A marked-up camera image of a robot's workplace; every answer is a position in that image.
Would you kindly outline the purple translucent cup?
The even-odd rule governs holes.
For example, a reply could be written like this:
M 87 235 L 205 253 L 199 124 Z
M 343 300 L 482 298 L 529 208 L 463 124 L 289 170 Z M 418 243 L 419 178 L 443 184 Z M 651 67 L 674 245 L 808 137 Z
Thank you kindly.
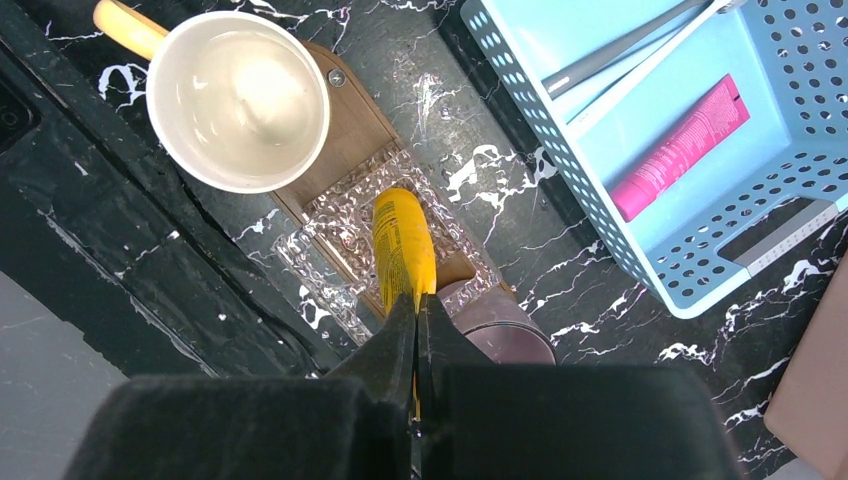
M 459 280 L 440 288 L 437 295 L 457 330 L 489 359 L 499 364 L 557 362 L 548 337 L 518 305 L 514 295 L 498 284 L 455 309 L 449 298 L 470 283 Z

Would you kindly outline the brown wooden oval tray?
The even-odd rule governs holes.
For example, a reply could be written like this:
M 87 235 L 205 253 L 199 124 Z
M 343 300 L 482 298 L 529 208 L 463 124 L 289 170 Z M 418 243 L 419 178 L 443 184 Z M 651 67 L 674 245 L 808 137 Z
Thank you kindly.
M 412 191 L 422 204 L 434 241 L 438 286 L 457 287 L 445 302 L 450 313 L 492 288 L 507 290 L 485 248 L 405 149 L 349 66 L 325 47 L 304 46 L 325 76 L 331 116 L 314 164 L 272 194 L 297 227 L 275 245 L 287 269 L 339 324 L 357 323 L 356 308 L 362 305 L 384 318 L 374 277 L 371 217 L 375 198 L 398 187 Z

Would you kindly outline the light blue plastic basket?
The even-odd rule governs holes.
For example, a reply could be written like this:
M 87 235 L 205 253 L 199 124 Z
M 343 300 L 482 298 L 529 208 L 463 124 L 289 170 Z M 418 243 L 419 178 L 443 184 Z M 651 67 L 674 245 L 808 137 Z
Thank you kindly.
M 552 99 L 542 81 L 671 8 L 668 1 L 468 1 L 461 19 L 621 268 L 679 318 L 847 208 L 847 5 L 744 1 L 709 18 L 582 135 L 569 123 L 703 6 Z M 610 193 L 724 75 L 749 120 L 634 220 Z

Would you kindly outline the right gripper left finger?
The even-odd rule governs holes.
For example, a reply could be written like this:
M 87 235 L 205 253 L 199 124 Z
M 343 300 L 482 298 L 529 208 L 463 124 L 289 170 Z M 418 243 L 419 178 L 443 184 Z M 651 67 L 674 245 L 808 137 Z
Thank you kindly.
M 115 388 L 69 479 L 407 479 L 416 320 L 383 328 L 319 379 L 142 376 Z

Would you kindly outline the grey toothbrush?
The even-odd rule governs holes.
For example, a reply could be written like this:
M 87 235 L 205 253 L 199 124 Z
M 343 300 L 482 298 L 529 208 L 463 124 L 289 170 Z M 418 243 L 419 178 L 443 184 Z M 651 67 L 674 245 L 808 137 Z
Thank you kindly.
M 552 99 L 558 98 L 577 84 L 600 72 L 610 62 L 663 25 L 702 4 L 704 1 L 698 0 L 680 2 L 638 28 L 548 76 L 542 81 L 545 91 Z

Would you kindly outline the cream yellow mug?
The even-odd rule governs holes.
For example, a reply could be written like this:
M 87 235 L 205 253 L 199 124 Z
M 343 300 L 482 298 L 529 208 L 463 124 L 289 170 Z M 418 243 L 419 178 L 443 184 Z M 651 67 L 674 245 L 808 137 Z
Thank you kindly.
M 191 17 L 172 30 L 119 1 L 95 6 L 96 27 L 148 60 L 146 108 L 171 158 L 197 180 L 239 194 L 299 179 L 328 137 L 324 76 L 282 27 L 239 11 Z

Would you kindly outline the pink toothpaste tube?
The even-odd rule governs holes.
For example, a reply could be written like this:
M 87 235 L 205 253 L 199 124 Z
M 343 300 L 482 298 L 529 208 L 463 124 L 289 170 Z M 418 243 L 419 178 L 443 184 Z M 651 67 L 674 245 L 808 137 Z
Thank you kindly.
M 738 87 L 724 75 L 612 190 L 630 222 L 750 118 Z

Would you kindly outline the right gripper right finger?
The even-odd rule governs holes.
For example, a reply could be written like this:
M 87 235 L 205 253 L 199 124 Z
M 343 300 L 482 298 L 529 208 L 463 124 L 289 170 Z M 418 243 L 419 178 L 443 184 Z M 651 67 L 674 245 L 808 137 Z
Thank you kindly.
M 418 392 L 427 479 L 739 479 L 691 372 L 651 365 L 496 364 L 421 299 Z

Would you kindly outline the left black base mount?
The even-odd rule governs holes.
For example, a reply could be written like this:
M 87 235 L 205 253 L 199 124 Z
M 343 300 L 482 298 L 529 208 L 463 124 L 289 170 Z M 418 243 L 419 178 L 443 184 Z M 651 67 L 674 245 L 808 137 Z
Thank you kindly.
M 9 150 L 40 123 L 38 109 L 10 80 L 1 78 L 1 152 Z

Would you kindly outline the clear plastic package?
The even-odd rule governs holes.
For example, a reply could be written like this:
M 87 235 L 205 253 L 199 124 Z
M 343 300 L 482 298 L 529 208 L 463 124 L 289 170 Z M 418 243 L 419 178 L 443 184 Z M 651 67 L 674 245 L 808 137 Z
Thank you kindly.
M 372 335 L 359 307 L 377 319 L 383 308 L 372 243 L 374 204 L 389 188 L 404 188 L 419 200 L 434 242 L 440 284 L 454 284 L 443 304 L 460 312 L 502 284 L 484 247 L 466 230 L 450 203 L 410 153 L 390 144 L 319 194 L 305 208 L 304 224 L 277 238 L 273 249 L 286 269 L 330 314 L 355 345 Z

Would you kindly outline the yellow toothpaste tube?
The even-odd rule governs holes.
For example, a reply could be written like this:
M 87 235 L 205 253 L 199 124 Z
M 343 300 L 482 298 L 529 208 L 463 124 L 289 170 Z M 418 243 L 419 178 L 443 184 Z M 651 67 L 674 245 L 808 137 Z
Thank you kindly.
M 422 296 L 437 291 L 437 268 L 427 219 L 412 192 L 389 188 L 376 198 L 372 241 L 384 310 L 405 293 L 418 311 Z

